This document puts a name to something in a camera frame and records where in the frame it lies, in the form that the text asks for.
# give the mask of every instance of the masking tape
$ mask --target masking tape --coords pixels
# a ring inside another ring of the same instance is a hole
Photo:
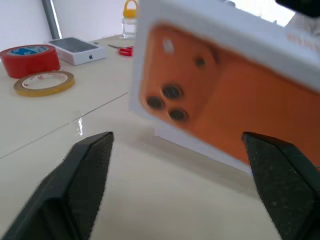
[[[25,97],[44,97],[71,88],[75,77],[67,71],[46,71],[19,79],[13,86],[16,93]]]

